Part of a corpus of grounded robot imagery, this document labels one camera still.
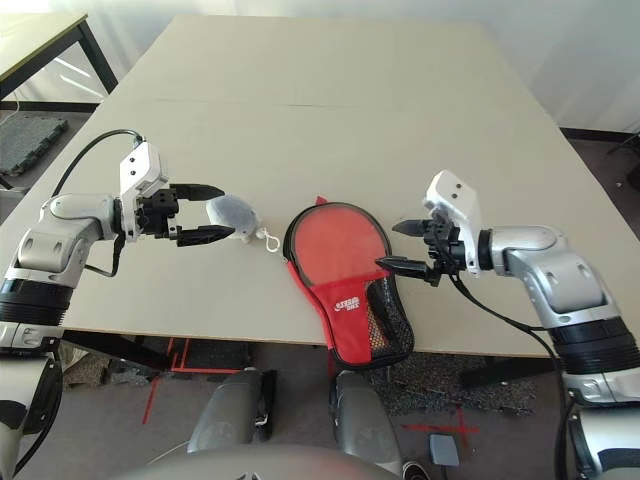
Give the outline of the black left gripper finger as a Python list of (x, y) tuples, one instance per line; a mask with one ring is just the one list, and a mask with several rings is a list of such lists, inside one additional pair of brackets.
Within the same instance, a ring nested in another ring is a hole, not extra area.
[(235, 233), (233, 227), (205, 225), (195, 229), (178, 229), (176, 244), (178, 247), (198, 246), (214, 243)]
[(172, 184), (171, 190), (176, 199), (194, 202), (208, 201), (225, 195), (223, 190), (205, 184)]

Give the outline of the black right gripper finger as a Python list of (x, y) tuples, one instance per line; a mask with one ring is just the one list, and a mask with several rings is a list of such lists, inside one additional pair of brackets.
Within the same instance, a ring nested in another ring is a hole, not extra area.
[(375, 263), (385, 271), (401, 277), (428, 280), (430, 268), (420, 260), (411, 260), (402, 256), (385, 256), (375, 260)]
[(430, 221), (426, 219), (403, 220), (395, 224), (392, 230), (405, 236), (423, 238), (429, 225)]

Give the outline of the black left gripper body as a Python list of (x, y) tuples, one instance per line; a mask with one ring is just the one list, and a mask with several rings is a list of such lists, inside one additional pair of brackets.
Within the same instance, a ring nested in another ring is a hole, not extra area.
[(177, 190), (175, 188), (160, 189), (138, 201), (137, 225), (144, 235), (177, 241), (181, 231), (175, 219), (178, 212)]

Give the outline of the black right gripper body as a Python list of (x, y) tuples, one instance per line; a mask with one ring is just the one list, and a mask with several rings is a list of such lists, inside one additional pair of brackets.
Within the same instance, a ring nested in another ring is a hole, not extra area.
[(462, 282), (460, 272), (467, 269), (464, 242), (459, 239), (460, 228), (443, 213), (436, 212), (426, 221), (423, 241), (432, 260), (430, 284), (437, 287), (442, 276), (449, 278), (458, 289)]

